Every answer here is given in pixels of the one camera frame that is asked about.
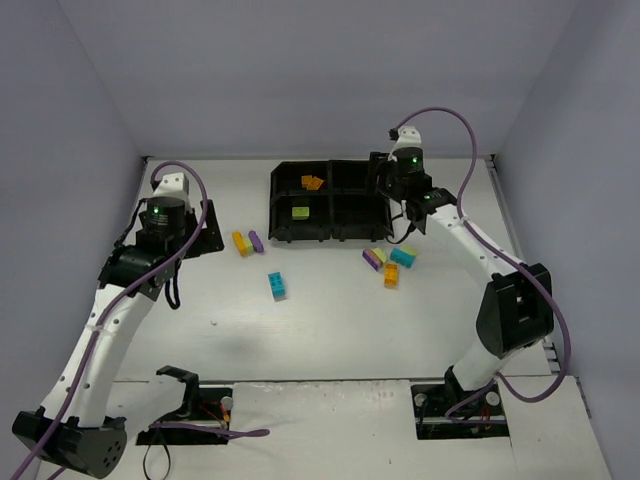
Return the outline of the orange long lego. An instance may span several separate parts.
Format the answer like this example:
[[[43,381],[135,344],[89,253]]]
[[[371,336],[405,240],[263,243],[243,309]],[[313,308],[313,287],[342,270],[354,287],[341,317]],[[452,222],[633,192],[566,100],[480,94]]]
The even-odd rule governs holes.
[[[243,236],[242,233],[239,232],[239,231],[234,231],[232,233],[232,240],[233,240],[233,243],[234,243],[239,255],[241,257],[246,257],[249,254],[247,254],[246,251],[244,250],[244,244],[242,242],[242,238],[243,237],[245,237],[245,236]]]

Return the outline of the lime small lego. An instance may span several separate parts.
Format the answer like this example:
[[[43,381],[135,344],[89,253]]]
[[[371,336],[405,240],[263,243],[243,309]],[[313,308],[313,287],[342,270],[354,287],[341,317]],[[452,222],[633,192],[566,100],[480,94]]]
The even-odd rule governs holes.
[[[243,237],[242,242],[244,244],[244,250],[246,251],[247,254],[250,254],[254,251],[253,244],[249,237]]]

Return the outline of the purple studded lego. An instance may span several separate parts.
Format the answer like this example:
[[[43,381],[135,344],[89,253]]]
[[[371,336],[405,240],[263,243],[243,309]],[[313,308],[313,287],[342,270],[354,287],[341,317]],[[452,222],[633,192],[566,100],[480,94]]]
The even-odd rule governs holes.
[[[248,233],[248,238],[251,242],[253,250],[256,253],[262,254],[264,252],[264,245],[258,234],[254,230],[250,230]]]

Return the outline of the teal two-stud lego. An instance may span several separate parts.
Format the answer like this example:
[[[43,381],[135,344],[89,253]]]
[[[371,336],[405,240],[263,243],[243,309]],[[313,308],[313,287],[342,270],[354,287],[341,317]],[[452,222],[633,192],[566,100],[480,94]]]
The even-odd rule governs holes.
[[[275,301],[286,297],[286,288],[280,272],[272,272],[267,275],[272,297]]]

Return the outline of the purple and lime lego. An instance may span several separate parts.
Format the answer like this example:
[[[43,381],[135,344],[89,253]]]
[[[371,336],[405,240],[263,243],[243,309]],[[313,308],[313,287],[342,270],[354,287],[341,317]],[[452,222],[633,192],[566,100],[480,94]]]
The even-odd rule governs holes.
[[[387,255],[380,247],[364,249],[362,257],[375,271],[383,269],[387,261]]]

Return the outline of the teal and lime lego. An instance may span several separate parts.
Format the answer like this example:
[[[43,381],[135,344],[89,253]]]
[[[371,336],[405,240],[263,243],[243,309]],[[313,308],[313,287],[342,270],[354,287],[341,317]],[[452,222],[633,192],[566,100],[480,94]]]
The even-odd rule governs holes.
[[[416,257],[417,251],[412,247],[394,247],[391,251],[390,260],[405,268],[411,268]]]

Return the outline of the orange translucent lego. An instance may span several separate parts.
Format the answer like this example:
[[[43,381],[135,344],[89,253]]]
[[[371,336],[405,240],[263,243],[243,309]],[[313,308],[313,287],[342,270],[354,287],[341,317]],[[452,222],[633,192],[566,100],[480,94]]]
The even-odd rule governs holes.
[[[399,281],[398,265],[388,262],[384,269],[384,286],[386,288],[396,288]]]

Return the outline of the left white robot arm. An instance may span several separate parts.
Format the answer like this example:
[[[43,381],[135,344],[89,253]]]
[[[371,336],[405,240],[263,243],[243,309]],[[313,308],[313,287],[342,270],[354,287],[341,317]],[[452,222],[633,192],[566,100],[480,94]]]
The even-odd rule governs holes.
[[[151,307],[164,297],[179,306],[177,274],[184,260],[224,248],[212,201],[195,215],[186,200],[167,195],[140,201],[142,225],[132,244],[118,239],[98,279],[85,329],[53,389],[35,410],[20,411],[13,434],[39,458],[63,469],[103,479],[119,463],[129,436],[169,412],[188,413],[199,392],[196,374],[160,368],[152,397],[138,408],[110,402],[115,376]]]

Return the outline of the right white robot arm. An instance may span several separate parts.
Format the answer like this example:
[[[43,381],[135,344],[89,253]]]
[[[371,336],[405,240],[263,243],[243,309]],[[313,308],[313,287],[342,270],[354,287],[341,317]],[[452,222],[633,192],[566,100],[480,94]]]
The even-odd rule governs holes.
[[[444,246],[482,290],[474,340],[445,375],[452,391],[484,387],[511,357],[553,331],[548,270],[525,264],[490,239],[479,241],[474,235],[481,229],[464,215],[458,199],[424,171],[420,148],[372,152],[366,185],[403,205],[411,228]]]

